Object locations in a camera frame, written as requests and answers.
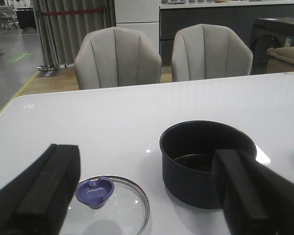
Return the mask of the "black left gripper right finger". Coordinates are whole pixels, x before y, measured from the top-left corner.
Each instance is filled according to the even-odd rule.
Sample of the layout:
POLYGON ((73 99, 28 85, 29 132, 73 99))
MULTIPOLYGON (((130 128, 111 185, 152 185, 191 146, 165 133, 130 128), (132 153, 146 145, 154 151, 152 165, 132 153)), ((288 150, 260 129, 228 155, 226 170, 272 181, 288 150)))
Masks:
POLYGON ((245 152, 219 149, 212 182, 232 235, 294 235, 294 183, 245 152))

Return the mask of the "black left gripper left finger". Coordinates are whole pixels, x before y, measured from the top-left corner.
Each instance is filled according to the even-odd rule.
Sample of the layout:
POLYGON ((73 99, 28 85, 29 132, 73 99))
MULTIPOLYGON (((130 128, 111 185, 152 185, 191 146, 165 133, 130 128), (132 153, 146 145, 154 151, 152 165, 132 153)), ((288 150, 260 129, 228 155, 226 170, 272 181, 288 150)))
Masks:
POLYGON ((59 234, 79 179, 79 147, 51 144, 0 189, 0 235, 59 234))

